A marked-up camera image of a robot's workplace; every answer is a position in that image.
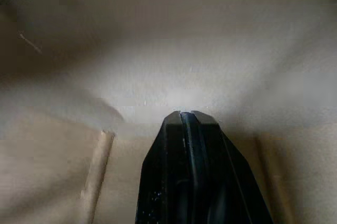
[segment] black plastic object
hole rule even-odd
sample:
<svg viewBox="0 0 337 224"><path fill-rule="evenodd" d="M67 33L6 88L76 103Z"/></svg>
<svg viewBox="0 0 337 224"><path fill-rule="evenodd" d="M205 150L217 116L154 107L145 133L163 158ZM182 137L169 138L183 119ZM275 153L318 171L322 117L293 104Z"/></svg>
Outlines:
<svg viewBox="0 0 337 224"><path fill-rule="evenodd" d="M216 121L174 112L142 167L136 224L273 223L250 167Z"/></svg>

